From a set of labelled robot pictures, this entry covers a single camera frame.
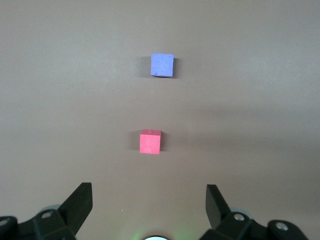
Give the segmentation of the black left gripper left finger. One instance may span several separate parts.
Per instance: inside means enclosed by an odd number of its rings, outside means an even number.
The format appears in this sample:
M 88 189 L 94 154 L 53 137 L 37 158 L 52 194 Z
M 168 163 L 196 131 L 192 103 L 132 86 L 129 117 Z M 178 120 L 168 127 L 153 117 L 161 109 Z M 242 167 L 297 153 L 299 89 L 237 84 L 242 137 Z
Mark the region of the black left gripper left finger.
M 90 182 L 81 183 L 58 207 L 39 212 L 18 223 L 14 216 L 0 217 L 2 240 L 75 240 L 76 234 L 93 208 Z

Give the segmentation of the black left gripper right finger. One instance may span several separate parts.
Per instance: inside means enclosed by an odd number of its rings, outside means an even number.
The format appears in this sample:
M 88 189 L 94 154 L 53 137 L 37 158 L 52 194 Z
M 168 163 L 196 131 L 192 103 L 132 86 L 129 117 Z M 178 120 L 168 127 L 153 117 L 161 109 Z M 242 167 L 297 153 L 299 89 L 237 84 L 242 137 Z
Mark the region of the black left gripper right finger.
M 248 215 L 232 211 L 215 184 L 206 186 L 205 210 L 211 228 L 201 240 L 305 240 L 299 227 L 285 220 L 262 226 Z

